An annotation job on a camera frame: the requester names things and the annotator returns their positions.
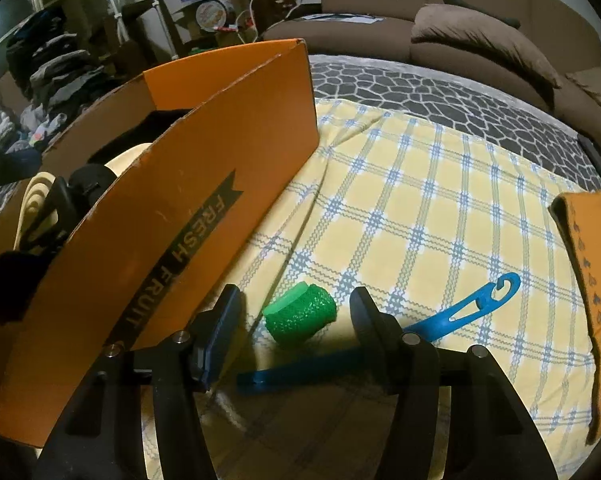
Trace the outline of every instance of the orange cardboard box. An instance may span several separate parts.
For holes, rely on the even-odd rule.
[[[68,128],[43,169],[68,176],[148,112],[177,108],[192,111],[75,229],[23,322],[0,327],[1,436],[42,447],[105,344],[184,327],[318,144],[305,44],[274,41],[145,72]],[[19,200],[1,214],[0,253]]]

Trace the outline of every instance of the yellow checkered tablecloth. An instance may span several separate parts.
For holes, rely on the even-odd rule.
[[[316,108],[318,150],[224,278],[244,291],[247,317],[223,379],[197,397],[218,477],[372,478],[395,398],[367,375],[242,396],[236,373],[356,345],[348,306],[356,286],[406,326],[517,272],[522,285],[511,300],[437,344],[490,349],[568,478],[591,449],[584,443],[595,364],[583,300],[547,207],[581,189],[483,139],[400,112],[345,100]],[[326,288],[338,317],[302,348],[282,351],[261,310],[301,280]],[[144,402],[148,474],[160,478],[151,396]],[[442,474],[448,422],[443,400],[433,478]]]

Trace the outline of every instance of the light green sponge layer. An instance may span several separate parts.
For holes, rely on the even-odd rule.
[[[336,320],[336,303],[324,288],[300,282],[268,305],[263,316],[276,342],[298,344]]]

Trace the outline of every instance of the sofa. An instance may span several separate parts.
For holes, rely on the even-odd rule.
[[[600,66],[600,39],[594,28],[559,0],[464,0],[496,16],[516,18],[520,32],[564,75]],[[254,13],[263,40],[303,38],[311,54],[393,60],[452,73],[489,85],[552,114],[601,144],[601,107],[574,83],[561,88],[539,84],[515,67],[484,52],[439,42],[411,42],[418,11],[443,0],[321,0],[295,9],[286,20],[263,30],[264,16]],[[306,20],[303,14],[349,13],[381,17],[374,23]]]

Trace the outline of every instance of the blue peeler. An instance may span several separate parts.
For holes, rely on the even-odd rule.
[[[509,282],[509,292],[501,299],[495,300],[493,290],[501,290]],[[515,272],[507,272],[498,277],[496,283],[487,283],[464,300],[446,308],[438,314],[423,319],[403,329],[405,332],[416,332],[426,341],[436,339],[458,330],[476,319],[491,314],[498,307],[507,303],[520,288],[520,276]],[[459,319],[452,320],[454,314],[475,301],[478,310]],[[333,352],[327,355],[302,359],[289,365],[268,370],[256,370],[238,374],[238,390],[244,394],[258,394],[288,388],[304,386],[333,379],[347,373],[355,372],[363,366],[363,352],[360,347]]]

